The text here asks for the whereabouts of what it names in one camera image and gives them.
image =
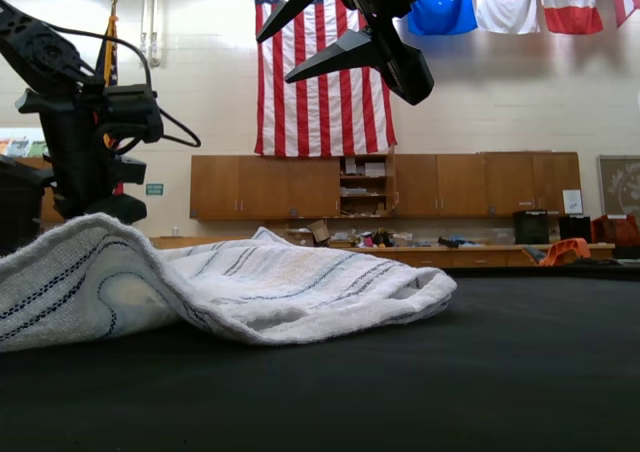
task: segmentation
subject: black box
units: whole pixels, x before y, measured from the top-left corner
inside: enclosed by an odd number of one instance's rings
[[[38,171],[0,155],[0,256],[40,233],[44,189]]]
[[[516,228],[516,244],[548,244],[549,215],[544,210],[526,210],[513,214]]]
[[[560,217],[558,225],[560,226],[560,238],[562,240],[584,239],[587,244],[593,243],[591,217]]]

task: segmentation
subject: black mat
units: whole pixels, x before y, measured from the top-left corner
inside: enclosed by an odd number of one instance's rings
[[[0,356],[0,450],[640,450],[640,284],[466,278],[451,309],[251,348],[188,325]]]

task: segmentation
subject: striped towel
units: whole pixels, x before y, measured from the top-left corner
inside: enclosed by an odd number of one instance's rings
[[[0,260],[0,351],[116,338],[178,320],[248,344],[304,344],[444,310],[455,283],[365,254],[250,240],[159,251],[103,215]]]

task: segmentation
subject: european union flag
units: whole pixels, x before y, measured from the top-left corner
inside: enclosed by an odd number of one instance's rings
[[[411,6],[409,31],[416,35],[464,34],[477,27],[471,0],[418,0]]]

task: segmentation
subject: white towel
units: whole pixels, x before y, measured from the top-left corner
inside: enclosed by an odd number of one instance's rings
[[[106,215],[68,222],[0,260],[0,351],[115,338],[183,319],[258,345],[304,344],[444,310],[442,271],[250,240],[156,250]]]

